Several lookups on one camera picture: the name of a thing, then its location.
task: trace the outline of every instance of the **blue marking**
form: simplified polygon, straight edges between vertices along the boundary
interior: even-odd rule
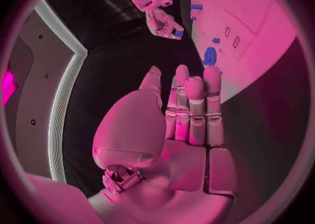
[[[220,43],[220,38],[213,38],[213,39],[212,39],[212,42],[213,42],[214,44],[219,44],[219,43]]]
[[[191,5],[191,9],[199,9],[199,10],[202,10],[202,9],[203,9],[203,5],[192,4],[192,5]]]
[[[179,31],[179,30],[176,30],[176,31],[175,31],[175,36],[177,36],[177,37],[182,37],[183,35],[184,35],[184,32]]]
[[[216,50],[213,47],[208,47],[205,52],[205,60],[202,61],[204,65],[215,65],[217,61]]]

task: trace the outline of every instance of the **pink lighting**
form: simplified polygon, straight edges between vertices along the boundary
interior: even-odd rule
[[[2,105],[5,106],[11,95],[18,89],[11,72],[6,72],[2,79]]]

